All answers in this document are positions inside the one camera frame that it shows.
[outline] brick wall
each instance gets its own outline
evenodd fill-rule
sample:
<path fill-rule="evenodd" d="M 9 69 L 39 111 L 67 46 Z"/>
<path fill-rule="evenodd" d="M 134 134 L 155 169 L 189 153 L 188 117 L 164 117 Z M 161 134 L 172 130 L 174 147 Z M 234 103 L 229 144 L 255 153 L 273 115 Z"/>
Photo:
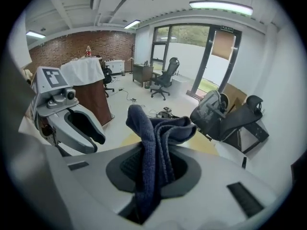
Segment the brick wall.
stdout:
<path fill-rule="evenodd" d="M 124 32 L 81 32 L 55 38 L 41 46 L 32 48 L 32 63 L 26 69 L 32 73 L 37 67 L 60 67 L 74 58 L 85 55 L 89 45 L 92 55 L 100 55 L 103 60 L 121 59 L 125 61 L 125 70 L 131 69 L 131 47 L 135 44 L 135 34 Z"/>

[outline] chair armrest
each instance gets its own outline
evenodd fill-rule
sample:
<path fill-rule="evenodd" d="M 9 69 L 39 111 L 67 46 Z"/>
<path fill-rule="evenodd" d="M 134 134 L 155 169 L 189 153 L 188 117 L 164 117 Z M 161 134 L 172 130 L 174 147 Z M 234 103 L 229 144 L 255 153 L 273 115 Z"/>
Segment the chair armrest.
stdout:
<path fill-rule="evenodd" d="M 213 111 L 215 114 L 218 114 L 222 119 L 225 119 L 226 116 L 221 113 L 219 110 L 216 110 L 210 103 L 206 104 L 210 111 Z"/>

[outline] blue towel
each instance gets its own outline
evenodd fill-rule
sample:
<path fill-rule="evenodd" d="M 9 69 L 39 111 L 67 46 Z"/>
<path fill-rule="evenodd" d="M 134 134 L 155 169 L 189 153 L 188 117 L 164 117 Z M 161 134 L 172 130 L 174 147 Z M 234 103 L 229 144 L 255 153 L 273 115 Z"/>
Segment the blue towel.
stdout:
<path fill-rule="evenodd" d="M 142 180 L 136 182 L 135 200 L 141 219 L 147 219 L 161 201 L 161 188 L 175 181 L 168 144 L 181 144 L 196 133 L 196 126 L 184 116 L 176 119 L 149 118 L 139 105 L 128 109 L 126 125 L 144 146 Z"/>

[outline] red bottle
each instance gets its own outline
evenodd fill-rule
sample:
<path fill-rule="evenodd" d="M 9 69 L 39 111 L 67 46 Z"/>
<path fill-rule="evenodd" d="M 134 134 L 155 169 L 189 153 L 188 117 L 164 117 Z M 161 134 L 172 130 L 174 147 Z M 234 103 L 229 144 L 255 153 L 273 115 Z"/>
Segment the red bottle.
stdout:
<path fill-rule="evenodd" d="M 92 50 L 91 48 L 88 46 L 85 52 L 85 57 L 90 57 L 92 56 Z"/>

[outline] door frame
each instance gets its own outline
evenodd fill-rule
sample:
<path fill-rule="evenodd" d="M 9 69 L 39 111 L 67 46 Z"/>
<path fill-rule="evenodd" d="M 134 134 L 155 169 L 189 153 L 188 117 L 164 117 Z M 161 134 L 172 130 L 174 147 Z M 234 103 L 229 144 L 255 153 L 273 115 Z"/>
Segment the door frame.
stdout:
<path fill-rule="evenodd" d="M 200 26 L 208 26 L 209 27 L 209 34 L 208 34 L 208 38 L 207 38 L 205 51 L 204 51 L 203 56 L 202 56 L 201 65 L 200 65 L 199 70 L 197 72 L 197 75 L 196 75 L 192 89 L 190 91 L 189 90 L 187 91 L 188 95 L 190 95 L 190 96 L 192 96 L 196 99 L 199 99 L 199 96 L 196 95 L 196 91 L 199 87 L 202 76 L 203 76 L 203 74 L 206 70 L 206 65 L 207 65 L 209 57 L 211 55 L 211 50 L 212 50 L 212 47 L 213 47 L 213 42 L 214 42 L 214 37 L 215 37 L 215 31 L 225 32 L 225 30 L 221 29 L 222 25 L 206 24 L 206 23 L 177 23 L 177 24 L 167 24 L 167 25 L 161 25 L 161 26 L 155 27 L 154 32 L 153 32 L 153 43 L 152 43 L 152 51 L 151 51 L 151 57 L 150 57 L 150 66 L 153 66 L 153 62 L 157 61 L 157 62 L 163 63 L 162 70 L 165 69 L 168 46 L 169 46 L 169 43 L 170 43 L 170 40 L 171 40 L 172 27 L 178 26 L 178 25 L 200 25 Z M 158 31 L 159 28 L 163 28 L 163 27 L 169 27 L 167 40 L 165 42 L 157 42 L 157 41 L 155 41 L 157 31 Z M 218 88 L 218 92 L 222 92 L 224 90 L 224 88 L 225 88 L 225 86 L 226 86 L 226 84 L 227 84 L 227 82 L 230 78 L 230 75 L 232 73 L 232 70 L 234 68 L 236 58 L 237 58 L 237 55 L 238 55 L 239 46 L 240 46 L 240 43 L 241 43 L 241 37 L 242 37 L 241 31 L 233 29 L 233 31 L 229 32 L 229 33 L 234 34 L 236 36 L 236 39 L 235 39 L 234 49 L 233 49 L 233 52 L 232 52 L 232 55 L 231 55 L 231 58 L 230 58 L 230 61 L 229 61 L 228 68 L 227 68 L 226 73 L 223 77 L 222 83 Z M 154 46 L 155 45 L 165 45 L 163 60 L 153 58 L 153 56 L 154 56 Z"/>
<path fill-rule="evenodd" d="M 203 74 L 204 74 L 204 72 L 206 70 L 206 66 L 207 66 L 209 57 L 211 55 L 211 51 L 212 51 L 212 47 L 213 47 L 213 42 L 214 42 L 214 37 L 215 37 L 215 32 L 216 31 L 224 32 L 225 30 L 222 30 L 221 26 L 218 26 L 218 25 L 211 25 L 210 26 L 209 35 L 208 35 L 208 39 L 207 39 L 207 44 L 206 44 L 205 52 L 204 52 L 202 60 L 201 60 L 200 68 L 199 68 L 198 73 L 196 75 L 196 78 L 195 78 L 195 81 L 194 81 L 192 89 L 187 92 L 188 95 L 191 95 L 191 96 L 196 97 L 198 99 L 199 99 L 200 96 L 198 96 L 196 94 L 196 91 L 197 91 L 197 89 L 199 87 L 199 84 L 201 82 Z M 241 36 L 242 36 L 242 32 L 238 31 L 238 30 L 233 30 L 233 32 L 228 32 L 228 33 L 232 33 L 234 36 L 236 36 L 236 39 L 235 39 L 233 52 L 232 52 L 231 58 L 229 60 L 229 64 L 228 64 L 226 73 L 225 73 L 225 75 L 223 77 L 221 85 L 218 88 L 218 92 L 220 92 L 220 93 L 224 90 L 226 84 L 228 83 L 228 80 L 229 80 L 230 75 L 232 73 L 232 70 L 234 68 L 234 65 L 235 65 L 235 62 L 236 62 L 236 57 L 237 57 L 238 51 L 239 51 L 240 42 L 241 42 Z"/>

